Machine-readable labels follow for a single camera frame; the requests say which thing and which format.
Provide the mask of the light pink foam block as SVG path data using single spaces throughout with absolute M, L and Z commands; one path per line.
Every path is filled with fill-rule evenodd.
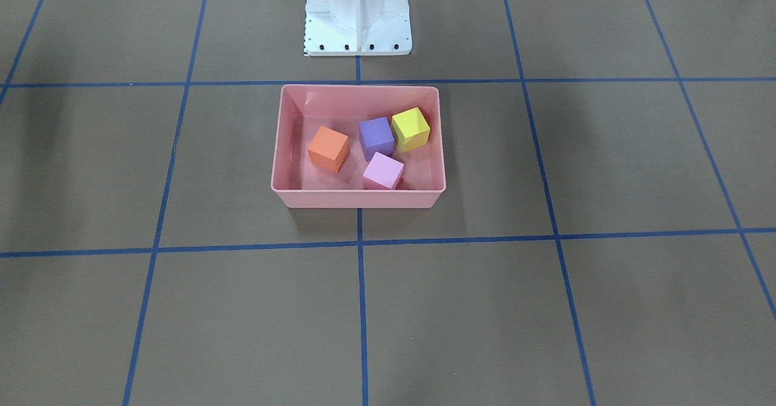
M 376 152 L 363 172 L 365 190 L 396 190 L 404 176 L 405 165 L 390 156 Z

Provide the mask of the purple foam block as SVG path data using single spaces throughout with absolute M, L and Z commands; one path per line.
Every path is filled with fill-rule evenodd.
M 375 154 L 391 157 L 395 149 L 395 138 L 387 117 L 361 121 L 358 124 L 358 143 L 366 161 Z

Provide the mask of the yellow foam block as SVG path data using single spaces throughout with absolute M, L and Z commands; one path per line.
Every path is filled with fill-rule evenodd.
M 401 111 L 391 118 L 397 149 L 402 154 L 423 147 L 430 138 L 430 126 L 419 107 Z

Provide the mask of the orange foam block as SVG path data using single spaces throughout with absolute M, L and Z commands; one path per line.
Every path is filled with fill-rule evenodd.
M 324 170 L 339 172 L 351 151 L 349 136 L 321 126 L 308 144 L 310 162 Z

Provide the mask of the pink plastic bin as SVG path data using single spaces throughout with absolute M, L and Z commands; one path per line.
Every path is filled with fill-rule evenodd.
M 430 126 L 429 141 L 407 154 L 395 190 L 366 190 L 367 161 L 360 122 L 418 108 Z M 350 152 L 338 172 L 321 168 L 307 151 L 319 128 L 349 138 Z M 427 209 L 446 191 L 439 91 L 431 86 L 284 85 L 273 155 L 272 190 L 286 207 L 307 209 Z

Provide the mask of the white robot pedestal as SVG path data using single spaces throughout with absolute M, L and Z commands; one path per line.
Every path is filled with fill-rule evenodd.
M 306 56 L 402 56 L 413 49 L 409 0 L 306 0 Z

